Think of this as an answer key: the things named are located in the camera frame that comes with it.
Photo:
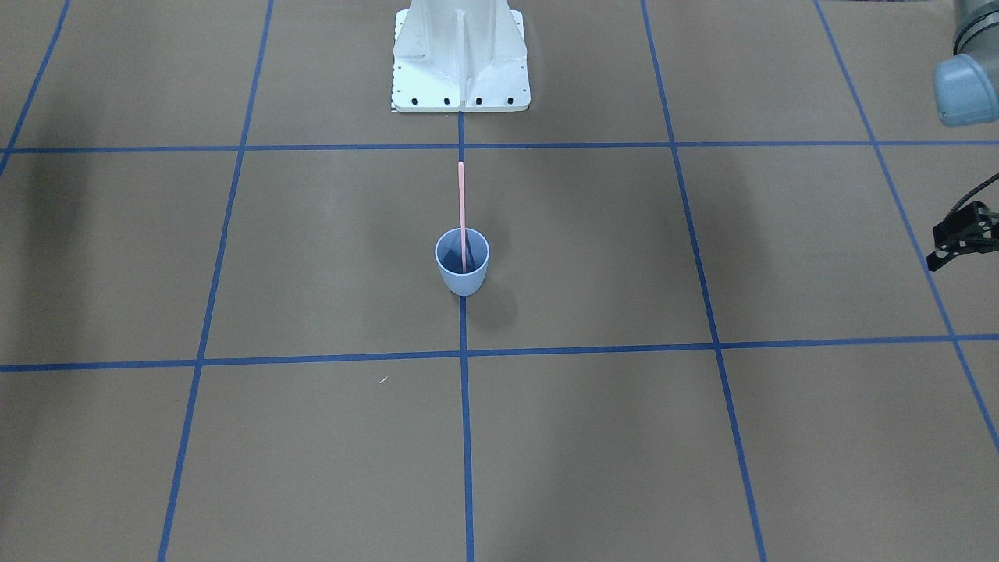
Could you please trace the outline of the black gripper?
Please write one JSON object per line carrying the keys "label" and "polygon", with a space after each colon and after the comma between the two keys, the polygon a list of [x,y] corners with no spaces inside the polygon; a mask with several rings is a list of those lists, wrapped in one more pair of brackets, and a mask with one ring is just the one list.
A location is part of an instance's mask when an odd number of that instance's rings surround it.
{"label": "black gripper", "polygon": [[937,272],[950,257],[997,251],[997,214],[980,201],[972,201],[948,214],[933,228],[934,252],[926,256],[929,272]]}

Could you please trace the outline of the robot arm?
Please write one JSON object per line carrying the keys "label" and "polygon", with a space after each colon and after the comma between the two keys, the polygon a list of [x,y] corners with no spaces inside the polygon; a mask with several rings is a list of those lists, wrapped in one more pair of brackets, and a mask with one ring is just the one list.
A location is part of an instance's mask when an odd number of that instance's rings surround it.
{"label": "robot arm", "polygon": [[[998,3],[955,1],[952,57],[934,71],[940,121],[949,127],[998,119]],[[926,267],[935,272],[957,257],[997,251],[997,213],[976,196],[997,182],[993,174],[962,196],[933,228]]]}

